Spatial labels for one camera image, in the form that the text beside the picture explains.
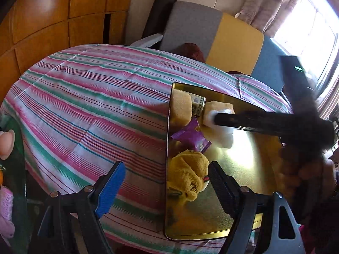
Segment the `person's right hand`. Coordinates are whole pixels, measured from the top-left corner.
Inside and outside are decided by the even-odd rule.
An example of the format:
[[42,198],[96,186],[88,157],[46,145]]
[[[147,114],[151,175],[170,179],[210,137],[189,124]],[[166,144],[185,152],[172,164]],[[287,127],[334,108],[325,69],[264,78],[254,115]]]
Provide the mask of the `person's right hand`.
[[301,165],[299,150],[291,145],[285,145],[281,149],[280,157],[278,180],[282,193],[289,202],[293,200],[301,183],[312,178],[322,179],[322,200],[329,198],[334,193],[337,186],[337,172],[332,160],[315,157],[311,162]]

